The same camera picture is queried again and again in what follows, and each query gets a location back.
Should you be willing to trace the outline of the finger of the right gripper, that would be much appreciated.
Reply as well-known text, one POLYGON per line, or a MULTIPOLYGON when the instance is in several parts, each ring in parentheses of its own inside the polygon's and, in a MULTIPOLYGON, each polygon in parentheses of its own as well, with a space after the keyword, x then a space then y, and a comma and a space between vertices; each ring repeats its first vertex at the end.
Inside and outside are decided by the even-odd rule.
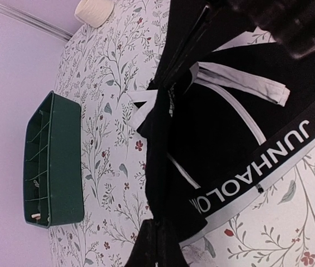
POLYGON ((166 44, 160 60, 160 87, 175 82, 187 57, 213 20, 212 2, 171 2, 166 44))

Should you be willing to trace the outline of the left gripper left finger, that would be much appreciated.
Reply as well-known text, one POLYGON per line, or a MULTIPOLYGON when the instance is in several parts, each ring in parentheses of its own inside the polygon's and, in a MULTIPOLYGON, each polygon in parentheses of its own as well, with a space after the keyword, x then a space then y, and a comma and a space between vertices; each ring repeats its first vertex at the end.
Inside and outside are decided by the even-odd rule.
POLYGON ((125 267, 155 267, 157 229, 153 219, 144 220, 125 267))

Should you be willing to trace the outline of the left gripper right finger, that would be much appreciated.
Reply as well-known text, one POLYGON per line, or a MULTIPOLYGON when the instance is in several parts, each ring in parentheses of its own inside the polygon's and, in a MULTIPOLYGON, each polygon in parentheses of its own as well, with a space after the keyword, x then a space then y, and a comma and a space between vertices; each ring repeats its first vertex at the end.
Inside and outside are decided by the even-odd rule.
POLYGON ((172 224, 164 219, 157 228, 157 265, 188 267, 172 224))

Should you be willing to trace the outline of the black white-banded underwear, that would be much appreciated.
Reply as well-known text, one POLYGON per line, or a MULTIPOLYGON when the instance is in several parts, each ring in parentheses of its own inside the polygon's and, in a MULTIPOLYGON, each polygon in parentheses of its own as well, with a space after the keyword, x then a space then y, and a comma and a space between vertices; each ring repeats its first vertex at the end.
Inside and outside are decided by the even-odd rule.
POLYGON ((294 58, 260 28, 131 98, 152 219, 178 243, 223 225, 315 147, 315 50, 294 58))

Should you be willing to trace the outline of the green divided storage box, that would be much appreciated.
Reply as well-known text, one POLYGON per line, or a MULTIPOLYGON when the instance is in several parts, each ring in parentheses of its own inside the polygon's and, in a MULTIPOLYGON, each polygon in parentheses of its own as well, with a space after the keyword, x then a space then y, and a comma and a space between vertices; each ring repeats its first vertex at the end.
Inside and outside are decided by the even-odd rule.
POLYGON ((23 212, 42 228, 84 217, 81 177, 81 107, 51 91, 30 118, 23 158, 23 212), (32 214, 40 213, 35 220, 32 214))

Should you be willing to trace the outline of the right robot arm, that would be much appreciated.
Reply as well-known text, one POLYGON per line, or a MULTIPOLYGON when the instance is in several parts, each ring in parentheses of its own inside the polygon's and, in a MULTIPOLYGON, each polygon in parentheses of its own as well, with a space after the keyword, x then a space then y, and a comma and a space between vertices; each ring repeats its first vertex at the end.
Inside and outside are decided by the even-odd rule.
POLYGON ((256 28, 303 57, 315 50, 315 1, 171 1, 155 83, 171 85, 196 61, 256 28))

